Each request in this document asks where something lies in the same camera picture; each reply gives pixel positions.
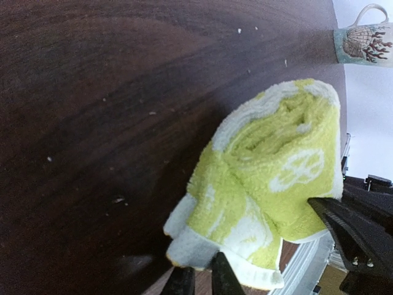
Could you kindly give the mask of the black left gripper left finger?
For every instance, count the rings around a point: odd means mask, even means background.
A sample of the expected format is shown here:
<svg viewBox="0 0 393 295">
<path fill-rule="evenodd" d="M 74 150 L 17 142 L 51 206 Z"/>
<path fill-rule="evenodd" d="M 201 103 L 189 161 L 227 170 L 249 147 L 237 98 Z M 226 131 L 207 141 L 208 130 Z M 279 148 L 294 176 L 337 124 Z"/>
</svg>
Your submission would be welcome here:
<svg viewBox="0 0 393 295">
<path fill-rule="evenodd" d="M 195 270 L 175 267 L 164 286 L 164 295 L 194 295 Z"/>
</svg>

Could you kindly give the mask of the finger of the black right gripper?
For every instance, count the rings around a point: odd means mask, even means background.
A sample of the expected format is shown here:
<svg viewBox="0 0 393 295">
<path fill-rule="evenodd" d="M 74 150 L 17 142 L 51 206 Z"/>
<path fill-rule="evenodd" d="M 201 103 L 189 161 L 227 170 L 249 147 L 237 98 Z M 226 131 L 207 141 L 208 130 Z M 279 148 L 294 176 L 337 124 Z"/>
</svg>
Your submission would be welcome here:
<svg viewBox="0 0 393 295">
<path fill-rule="evenodd" d="M 351 272 L 392 276 L 392 197 L 310 198 Z"/>
<path fill-rule="evenodd" d="M 369 175 L 366 180 L 347 176 L 342 201 L 392 236 L 392 184 Z"/>
</svg>

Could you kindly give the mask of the green crocodile pattern towel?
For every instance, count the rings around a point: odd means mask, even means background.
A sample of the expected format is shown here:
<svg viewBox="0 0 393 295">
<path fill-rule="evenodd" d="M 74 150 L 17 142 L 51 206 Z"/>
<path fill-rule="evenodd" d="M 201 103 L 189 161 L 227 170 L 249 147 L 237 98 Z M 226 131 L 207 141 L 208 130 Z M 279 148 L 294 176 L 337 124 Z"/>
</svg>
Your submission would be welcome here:
<svg viewBox="0 0 393 295">
<path fill-rule="evenodd" d="M 282 288 L 282 244 L 327 232 L 308 199 L 342 191 L 336 90 L 314 79 L 272 85 L 231 112 L 203 149 L 163 227 L 166 256 L 203 270 L 222 252 L 242 285 Z"/>
</svg>

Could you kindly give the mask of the aluminium front rail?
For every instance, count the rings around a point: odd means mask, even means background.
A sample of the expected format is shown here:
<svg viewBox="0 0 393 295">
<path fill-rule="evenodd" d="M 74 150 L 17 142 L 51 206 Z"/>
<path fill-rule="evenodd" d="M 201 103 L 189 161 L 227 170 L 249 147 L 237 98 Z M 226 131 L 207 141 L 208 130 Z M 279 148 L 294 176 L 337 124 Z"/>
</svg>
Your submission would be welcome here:
<svg viewBox="0 0 393 295">
<path fill-rule="evenodd" d="M 312 242 L 300 244 L 283 271 L 284 287 L 269 291 L 268 295 L 313 294 L 334 245 L 329 233 Z"/>
</svg>

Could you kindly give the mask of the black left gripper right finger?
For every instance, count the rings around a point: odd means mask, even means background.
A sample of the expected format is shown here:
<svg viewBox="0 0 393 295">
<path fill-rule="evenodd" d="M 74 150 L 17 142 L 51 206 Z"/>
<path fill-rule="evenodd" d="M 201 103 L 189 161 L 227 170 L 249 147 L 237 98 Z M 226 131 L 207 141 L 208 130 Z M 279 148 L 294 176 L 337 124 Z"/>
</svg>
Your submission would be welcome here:
<svg viewBox="0 0 393 295">
<path fill-rule="evenodd" d="M 245 295 L 225 254 L 218 252 L 211 261 L 213 295 Z"/>
</svg>

